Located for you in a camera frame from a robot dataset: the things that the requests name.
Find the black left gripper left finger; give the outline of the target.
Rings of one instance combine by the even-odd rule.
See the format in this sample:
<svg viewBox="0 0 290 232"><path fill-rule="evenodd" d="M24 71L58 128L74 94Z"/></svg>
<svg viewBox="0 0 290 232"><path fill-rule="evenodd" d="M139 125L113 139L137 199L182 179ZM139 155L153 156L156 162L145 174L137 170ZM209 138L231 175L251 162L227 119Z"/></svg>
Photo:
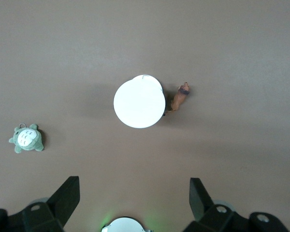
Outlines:
<svg viewBox="0 0 290 232"><path fill-rule="evenodd" d="M70 176L46 202L32 203L10 216L0 209L0 232L65 232L79 202L79 177Z"/></svg>

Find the white round container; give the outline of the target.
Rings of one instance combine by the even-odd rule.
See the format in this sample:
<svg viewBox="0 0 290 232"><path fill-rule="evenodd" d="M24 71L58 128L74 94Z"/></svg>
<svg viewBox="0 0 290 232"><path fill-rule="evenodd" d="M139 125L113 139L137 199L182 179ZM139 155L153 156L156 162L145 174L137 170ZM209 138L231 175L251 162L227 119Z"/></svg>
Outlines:
<svg viewBox="0 0 290 232"><path fill-rule="evenodd" d="M161 119L166 100L160 82L151 75L142 74L118 88L113 106L121 122L132 128L143 129Z"/></svg>

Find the brown lion figurine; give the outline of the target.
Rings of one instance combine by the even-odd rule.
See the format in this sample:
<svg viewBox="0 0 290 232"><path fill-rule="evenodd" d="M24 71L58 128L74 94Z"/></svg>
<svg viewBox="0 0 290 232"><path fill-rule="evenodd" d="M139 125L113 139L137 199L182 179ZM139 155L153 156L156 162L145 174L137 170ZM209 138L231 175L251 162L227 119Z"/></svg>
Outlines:
<svg viewBox="0 0 290 232"><path fill-rule="evenodd" d="M187 96L190 94L190 86L188 82L181 85L173 97L167 100L167 109L164 112L164 116L174 113L179 110L180 106L184 103Z"/></svg>

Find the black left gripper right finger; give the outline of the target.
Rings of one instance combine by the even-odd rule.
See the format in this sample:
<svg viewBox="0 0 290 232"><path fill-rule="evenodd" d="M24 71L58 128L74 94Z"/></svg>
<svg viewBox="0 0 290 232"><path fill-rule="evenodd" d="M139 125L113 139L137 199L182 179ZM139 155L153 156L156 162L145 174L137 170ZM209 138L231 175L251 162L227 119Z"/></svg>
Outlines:
<svg viewBox="0 0 290 232"><path fill-rule="evenodd" d="M214 203L199 178L189 183L194 220L183 232L290 232L274 215L253 212L244 218L224 204Z"/></svg>

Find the grey-green plush toy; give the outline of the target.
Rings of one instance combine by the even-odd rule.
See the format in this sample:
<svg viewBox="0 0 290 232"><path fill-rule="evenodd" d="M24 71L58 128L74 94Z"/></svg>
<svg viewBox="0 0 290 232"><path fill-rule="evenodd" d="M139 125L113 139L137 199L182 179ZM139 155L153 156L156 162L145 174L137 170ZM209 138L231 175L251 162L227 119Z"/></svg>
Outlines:
<svg viewBox="0 0 290 232"><path fill-rule="evenodd" d="M15 127L12 138L9 143L14 144L15 153L19 154L24 151L43 151L42 134L38 130L37 124L31 124L28 127L25 123L20 123Z"/></svg>

